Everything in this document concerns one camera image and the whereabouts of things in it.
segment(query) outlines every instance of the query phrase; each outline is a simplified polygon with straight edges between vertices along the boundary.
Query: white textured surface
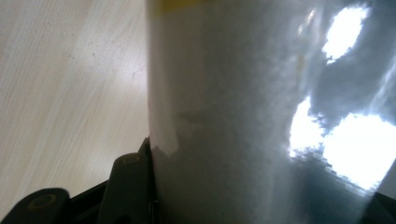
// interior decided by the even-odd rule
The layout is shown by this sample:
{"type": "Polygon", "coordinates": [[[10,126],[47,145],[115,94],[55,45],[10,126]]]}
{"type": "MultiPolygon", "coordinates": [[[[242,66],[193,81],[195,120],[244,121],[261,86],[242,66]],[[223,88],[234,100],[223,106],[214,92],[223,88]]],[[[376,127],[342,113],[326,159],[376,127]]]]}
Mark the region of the white textured surface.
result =
{"type": "Polygon", "coordinates": [[[143,0],[0,1],[0,219],[108,178],[148,136],[143,0]]]}

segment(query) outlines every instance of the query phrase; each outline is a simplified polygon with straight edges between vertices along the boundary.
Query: cylindrical white object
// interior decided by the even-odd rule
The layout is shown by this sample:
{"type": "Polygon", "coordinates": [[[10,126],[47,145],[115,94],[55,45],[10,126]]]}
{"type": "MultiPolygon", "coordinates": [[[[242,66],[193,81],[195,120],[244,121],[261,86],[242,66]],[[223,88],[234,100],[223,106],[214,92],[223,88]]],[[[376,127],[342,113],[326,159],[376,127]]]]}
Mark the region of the cylindrical white object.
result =
{"type": "Polygon", "coordinates": [[[150,144],[164,224],[360,218],[365,194],[290,159],[293,115],[325,64],[326,2],[148,1],[150,144]],[[313,211],[315,195],[327,193],[334,203],[313,211]],[[339,208],[337,197],[350,202],[339,208]]]}

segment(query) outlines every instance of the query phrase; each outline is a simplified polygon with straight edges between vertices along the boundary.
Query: light wood table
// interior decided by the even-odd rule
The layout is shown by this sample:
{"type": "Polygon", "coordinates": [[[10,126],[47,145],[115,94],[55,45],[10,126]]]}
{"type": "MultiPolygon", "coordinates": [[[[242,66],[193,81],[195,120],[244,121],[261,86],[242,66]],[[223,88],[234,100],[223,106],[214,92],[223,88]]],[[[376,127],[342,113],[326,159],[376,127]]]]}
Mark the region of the light wood table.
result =
{"type": "Polygon", "coordinates": [[[74,196],[149,135],[144,0],[0,1],[0,220],[74,196]]]}

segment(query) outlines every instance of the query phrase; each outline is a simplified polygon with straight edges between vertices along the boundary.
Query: translucent plastic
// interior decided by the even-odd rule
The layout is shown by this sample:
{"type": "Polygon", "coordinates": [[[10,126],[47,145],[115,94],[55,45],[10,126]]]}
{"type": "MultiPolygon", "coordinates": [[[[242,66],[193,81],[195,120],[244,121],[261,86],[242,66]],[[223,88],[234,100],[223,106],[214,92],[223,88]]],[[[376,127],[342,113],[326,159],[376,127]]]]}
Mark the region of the translucent plastic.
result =
{"type": "Polygon", "coordinates": [[[147,7],[163,223],[358,223],[395,158],[396,4],[147,7]]]}

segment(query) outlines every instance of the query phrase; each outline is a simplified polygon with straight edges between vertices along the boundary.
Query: round hole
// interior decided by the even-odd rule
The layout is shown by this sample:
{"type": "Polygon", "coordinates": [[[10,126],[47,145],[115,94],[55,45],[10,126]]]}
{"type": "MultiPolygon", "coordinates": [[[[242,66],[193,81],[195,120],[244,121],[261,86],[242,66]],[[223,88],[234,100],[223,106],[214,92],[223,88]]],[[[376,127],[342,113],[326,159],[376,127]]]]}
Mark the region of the round hole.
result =
{"type": "Polygon", "coordinates": [[[33,199],[29,203],[29,205],[27,205],[27,208],[29,210],[36,210],[52,205],[53,203],[55,203],[55,201],[56,201],[55,194],[44,194],[33,199]]]}
{"type": "Polygon", "coordinates": [[[124,164],[130,164],[130,163],[135,163],[139,161],[139,157],[136,155],[133,156],[128,156],[127,158],[122,160],[124,164]]]}

